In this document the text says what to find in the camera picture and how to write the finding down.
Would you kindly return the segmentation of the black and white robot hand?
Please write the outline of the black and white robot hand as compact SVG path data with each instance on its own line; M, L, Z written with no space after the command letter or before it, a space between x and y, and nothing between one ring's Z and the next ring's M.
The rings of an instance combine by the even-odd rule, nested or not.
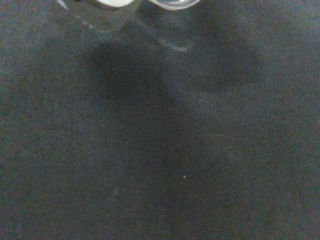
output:
M112 8L122 8L131 4L134 0L97 0L99 3Z

